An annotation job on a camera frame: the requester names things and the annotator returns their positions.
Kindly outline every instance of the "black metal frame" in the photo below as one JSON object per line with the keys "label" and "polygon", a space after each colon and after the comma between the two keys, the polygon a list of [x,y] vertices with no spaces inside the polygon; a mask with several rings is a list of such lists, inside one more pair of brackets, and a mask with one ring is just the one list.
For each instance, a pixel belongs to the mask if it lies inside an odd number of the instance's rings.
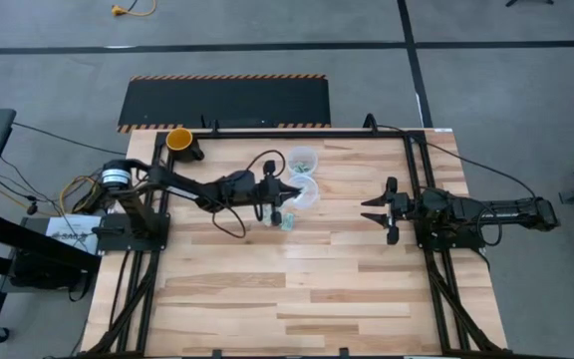
{"label": "black metal frame", "polygon": [[[421,159],[426,175],[427,186],[435,186],[435,180],[433,177],[431,169],[431,159],[429,156],[429,148],[424,141],[426,138],[424,131],[407,131],[407,132],[397,132],[397,131],[379,131],[378,124],[372,115],[368,115],[363,124],[364,129],[362,131],[316,131],[316,130],[306,130],[306,131],[294,131],[294,130],[282,130],[282,131],[222,131],[219,129],[218,123],[213,124],[212,130],[209,132],[196,132],[194,136],[197,139],[321,139],[321,138],[352,138],[352,139],[401,139],[404,141],[405,152],[407,157],[407,163],[409,166],[409,173],[412,182],[413,195],[417,198],[421,193],[420,178],[418,175],[418,168],[416,166],[416,159],[414,156],[414,146],[418,146],[420,149]],[[152,163],[158,163],[160,161],[162,148],[164,145],[164,139],[167,133],[158,133],[156,136],[154,154],[152,156]],[[167,158],[167,168],[173,168],[173,160],[170,156]],[[145,203],[151,205],[151,194],[145,199]],[[168,195],[164,193],[160,200],[158,207],[158,213],[163,215],[167,212]],[[441,252],[442,264],[444,266],[445,279],[440,274],[437,264],[435,262],[434,253],[428,248],[423,248],[425,261],[427,265],[427,271],[429,274],[429,285],[431,293],[431,301],[434,308],[435,324],[437,328],[437,335],[439,338],[440,348],[442,355],[456,356],[460,358],[545,358],[541,356],[530,356],[530,355],[520,355],[513,354],[511,351],[506,349],[501,349],[495,344],[493,344],[484,333],[475,325],[472,318],[466,313],[459,302],[459,294],[457,291],[457,283],[455,280],[455,271],[452,264],[452,259],[450,257],[449,250],[446,249]],[[143,276],[143,280],[140,285],[137,285],[138,278],[141,274],[141,265],[143,260],[143,253],[137,252],[133,261],[133,270],[129,279],[129,289],[128,297],[126,299],[126,308],[121,312],[117,321],[124,322],[124,328],[119,334],[119,343],[117,346],[116,353],[109,353],[110,347],[112,346],[113,338],[106,338],[105,340],[105,350],[99,351],[99,345],[91,349],[89,357],[91,358],[109,358],[109,357],[130,357],[130,358],[144,358],[145,345],[147,340],[147,332],[149,328],[149,317],[151,315],[151,304],[153,301],[154,284],[156,271],[158,266],[158,260],[160,257],[159,251],[153,251],[150,257],[150,264],[147,268],[146,273]],[[459,341],[459,349],[452,349],[450,347],[450,342],[448,340],[448,329],[446,325],[446,318],[444,315],[444,308],[442,306],[442,299],[451,307],[457,329],[457,336]],[[141,314],[141,324],[139,328],[139,337],[137,340],[136,351],[126,351],[126,345],[128,341],[128,333],[130,326],[130,317],[137,303],[143,299],[143,312]],[[470,344],[468,343],[468,337],[471,337],[480,351],[471,351]],[[214,357],[220,357],[220,351],[214,350]],[[341,349],[341,357],[348,358],[349,352],[346,348]],[[372,356],[372,358],[401,358],[402,356]],[[206,359],[209,357],[192,357],[195,359]],[[254,357],[253,359],[270,358],[270,357]],[[300,357],[300,358],[330,358],[329,356],[312,356],[312,357]]]}

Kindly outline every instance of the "white sticker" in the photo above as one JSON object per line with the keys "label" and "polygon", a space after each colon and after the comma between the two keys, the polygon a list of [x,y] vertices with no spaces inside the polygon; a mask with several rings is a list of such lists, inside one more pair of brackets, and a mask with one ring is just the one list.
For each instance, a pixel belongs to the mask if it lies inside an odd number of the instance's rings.
{"label": "white sticker", "polygon": [[194,199],[197,199],[197,198],[198,198],[198,195],[196,195],[196,194],[194,194],[194,193],[188,192],[187,190],[178,189],[178,188],[175,188],[175,187],[173,187],[173,186],[169,186],[169,187],[167,188],[167,191],[170,191],[170,192],[172,192],[172,193],[174,193],[174,194],[178,194],[178,195],[180,195],[180,196],[182,196],[182,197],[185,197],[185,198],[187,198],[187,199],[192,199],[192,200],[194,200]]}

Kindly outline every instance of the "chair wheel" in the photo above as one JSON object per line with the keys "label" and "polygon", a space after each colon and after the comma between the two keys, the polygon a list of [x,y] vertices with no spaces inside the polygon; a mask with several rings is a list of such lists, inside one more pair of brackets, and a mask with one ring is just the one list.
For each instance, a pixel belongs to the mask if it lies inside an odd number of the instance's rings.
{"label": "chair wheel", "polygon": [[10,330],[8,330],[7,328],[0,327],[0,343],[3,343],[6,340],[8,340],[9,336],[10,336]]}

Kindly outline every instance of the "plastic cup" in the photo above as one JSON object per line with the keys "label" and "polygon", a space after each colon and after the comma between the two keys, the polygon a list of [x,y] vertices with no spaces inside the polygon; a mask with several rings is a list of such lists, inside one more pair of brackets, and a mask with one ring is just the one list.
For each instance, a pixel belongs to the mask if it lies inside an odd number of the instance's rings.
{"label": "plastic cup", "polygon": [[312,178],[296,175],[290,178],[287,184],[301,189],[297,197],[291,198],[288,201],[288,203],[293,204],[297,209],[309,208],[318,200],[318,184]]}
{"label": "plastic cup", "polygon": [[308,147],[295,147],[287,155],[287,169],[291,176],[310,177],[318,165],[316,151]]}

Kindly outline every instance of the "yellow cable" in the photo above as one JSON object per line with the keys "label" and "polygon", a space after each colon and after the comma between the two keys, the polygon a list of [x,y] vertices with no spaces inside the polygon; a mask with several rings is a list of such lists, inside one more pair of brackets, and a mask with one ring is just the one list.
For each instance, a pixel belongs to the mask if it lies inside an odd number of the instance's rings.
{"label": "yellow cable", "polygon": [[154,12],[154,10],[156,10],[156,0],[152,0],[151,10],[144,12],[144,13],[128,11],[127,9],[125,9],[119,5],[113,5],[112,6],[112,14],[115,16],[121,16],[121,15],[149,16]]}
{"label": "yellow cable", "polygon": [[[13,202],[19,204],[20,206],[24,207],[24,208],[28,208],[28,206],[26,204],[24,204],[23,202],[17,200],[17,198],[13,197],[12,195],[6,193],[5,191],[0,189],[0,193],[2,195],[4,195],[5,197],[7,197],[8,199],[12,200]],[[43,214],[43,215],[47,215],[47,216],[58,216],[57,214],[51,214],[51,213],[45,213],[41,210],[37,210],[37,213],[39,214]]]}
{"label": "yellow cable", "polygon": [[[68,183],[68,185],[66,185],[62,190],[61,193],[59,193],[59,206],[61,207],[61,212],[62,213],[66,213],[66,207],[64,206],[64,199],[66,196],[66,192],[68,191],[68,189],[77,184],[78,182],[82,181],[82,180],[87,180],[91,185],[92,185],[92,194],[91,197],[97,192],[97,182],[88,177],[88,176],[76,176],[70,183]],[[86,206],[86,204],[88,204],[88,200],[87,199],[85,202],[81,203],[79,206],[73,208],[73,212],[77,212],[79,211],[81,208],[83,208],[84,206]]]}

